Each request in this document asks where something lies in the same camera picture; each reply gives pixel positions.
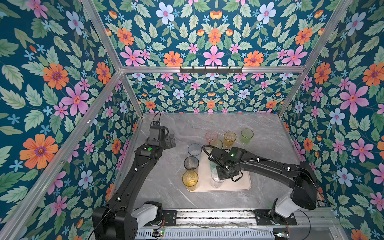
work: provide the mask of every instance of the light blue flower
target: light blue flower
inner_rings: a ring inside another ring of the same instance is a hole
[[[11,166],[9,166],[9,168],[13,168],[13,170],[14,170],[15,172],[17,172],[17,170],[18,170],[19,168],[23,168],[23,166],[22,166],[23,161],[18,161],[17,159],[15,159],[14,163],[15,163],[15,164],[12,164]]]
[[[12,117],[8,117],[7,119],[10,120],[10,121],[12,121],[12,122],[11,122],[12,125],[14,125],[15,122],[16,122],[16,123],[20,123],[20,122],[18,121],[18,120],[20,119],[20,117],[16,117],[15,114],[12,114]]]
[[[42,128],[43,130],[41,130],[40,133],[44,133],[45,135],[47,135],[47,132],[50,132],[50,131],[51,131],[51,130],[49,129],[49,125],[47,125],[47,126],[42,125],[41,128]]]
[[[120,18],[120,20],[121,20],[121,21],[123,21],[123,20],[124,20],[124,17],[125,17],[124,15],[122,15],[121,13],[119,13],[119,16],[118,16],[118,18]]]
[[[226,23],[228,21],[228,15],[223,15],[223,19],[221,19],[222,22]]]
[[[204,16],[203,21],[205,21],[205,23],[209,22],[209,21],[210,21],[210,20],[209,20],[209,16],[208,16],[208,15],[207,15],[207,16]]]
[[[50,108],[49,106],[47,106],[45,109],[43,109],[43,112],[46,113],[47,116],[49,116],[49,114],[52,114],[52,108]]]
[[[24,57],[26,57],[26,58],[29,58],[29,60],[31,61],[32,59],[36,59],[35,57],[34,57],[34,53],[33,52],[31,52],[31,53],[29,53],[27,50],[25,50],[25,55],[24,55]]]

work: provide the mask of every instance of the black cable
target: black cable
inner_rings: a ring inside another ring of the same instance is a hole
[[[305,212],[303,212],[303,211],[301,211],[301,212],[304,213],[304,215],[308,218],[308,222],[310,223],[310,230],[309,230],[307,236],[306,236],[305,238],[302,239],[302,240],[304,240],[304,239],[306,239],[306,238],[310,235],[310,233],[311,233],[311,221],[310,221],[310,218],[305,214]]]
[[[95,229],[100,225],[100,223],[103,222],[104,218],[105,218],[106,216],[108,216],[108,213],[113,209],[113,207],[114,207],[118,202],[119,202],[119,201],[116,201],[115,204],[113,204],[113,206],[108,210],[108,212],[104,215],[104,217],[100,220],[100,222],[96,225],[96,227],[93,228],[91,234],[88,236],[88,240],[89,240],[89,238],[91,237],[91,235],[93,234],[93,232],[95,231]]]

